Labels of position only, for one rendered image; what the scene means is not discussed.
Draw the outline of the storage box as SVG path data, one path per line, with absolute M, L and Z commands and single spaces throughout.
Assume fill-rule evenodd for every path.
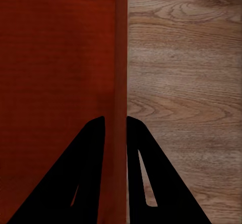
M 97 224 L 126 224 L 128 0 L 0 0 L 0 224 L 105 117 Z

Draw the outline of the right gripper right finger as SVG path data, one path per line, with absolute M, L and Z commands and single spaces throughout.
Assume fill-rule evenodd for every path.
M 146 204 L 138 150 L 158 207 Z M 130 224 L 212 224 L 145 124 L 127 116 Z

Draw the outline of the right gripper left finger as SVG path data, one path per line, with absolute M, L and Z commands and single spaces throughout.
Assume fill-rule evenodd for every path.
M 105 117 L 89 121 L 7 224 L 97 224 Z

